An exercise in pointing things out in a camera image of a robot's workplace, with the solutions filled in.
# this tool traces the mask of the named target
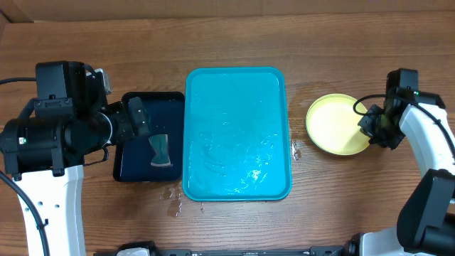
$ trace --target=black cable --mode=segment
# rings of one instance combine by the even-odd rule
[[[31,116],[31,113],[35,110],[35,102],[37,102],[37,98],[31,98],[25,107],[23,107],[21,113],[17,117],[18,119],[28,119]]]
[[[36,210],[36,207],[34,206],[33,202],[30,200],[30,198],[23,192],[19,186],[17,186],[16,183],[14,183],[11,179],[8,178],[7,175],[5,175],[2,171],[0,171],[0,179],[6,183],[10,188],[12,188],[21,198],[22,201],[27,205],[28,209],[30,210],[31,214],[35,218],[36,221],[36,227],[40,233],[41,237],[41,244],[43,244],[43,252],[44,256],[50,256],[49,253],[49,244],[48,244],[48,237],[46,236],[46,231],[44,230],[45,225],[43,224],[43,221],[41,220],[40,214],[38,210]]]
[[[371,116],[371,115],[381,114],[381,113],[369,113],[369,114],[368,113],[360,113],[356,109],[357,105],[360,102],[362,102],[364,100],[367,100],[367,99],[376,98],[376,97],[387,97],[387,95],[385,95],[385,94],[380,94],[380,95],[377,94],[377,95],[368,95],[368,96],[360,98],[353,105],[354,112],[356,114],[359,114],[359,115],[362,115],[362,116]],[[424,114],[426,114],[426,116],[428,116],[435,123],[435,125],[437,125],[438,128],[441,130],[442,134],[444,135],[444,138],[446,139],[447,146],[449,147],[450,152],[452,153],[452,157],[455,159],[455,145],[454,145],[454,142],[451,140],[450,135],[447,132],[446,128],[442,125],[441,120],[437,119],[436,117],[434,117],[434,115],[432,115],[432,113],[428,112],[425,108],[420,106],[417,102],[413,102],[411,100],[406,100],[405,98],[398,97],[398,96],[394,96],[394,98],[397,99],[397,100],[401,100],[401,101],[403,101],[403,102],[405,102],[407,104],[410,104],[410,105],[416,107],[418,110],[422,111]]]
[[[8,82],[36,82],[36,78],[7,78],[0,80],[0,85],[6,84]]]
[[[92,68],[91,65],[84,64],[83,67],[84,67],[84,69],[86,69],[86,71],[90,72],[91,75],[92,75],[93,77],[96,76],[96,74],[95,74],[96,72],[95,72],[95,70]]]
[[[364,100],[368,100],[368,99],[372,99],[372,98],[376,98],[376,97],[387,97],[387,95],[385,94],[382,94],[382,95],[368,95],[368,96],[365,96],[365,97],[362,97],[360,99],[358,99],[355,103],[354,103],[354,106],[353,106],[353,109],[354,109],[354,112],[356,114],[359,114],[359,115],[362,115],[362,116],[372,116],[372,115],[378,115],[378,114],[381,114],[381,113],[360,113],[359,111],[357,111],[357,105],[359,103],[361,103],[362,101]]]

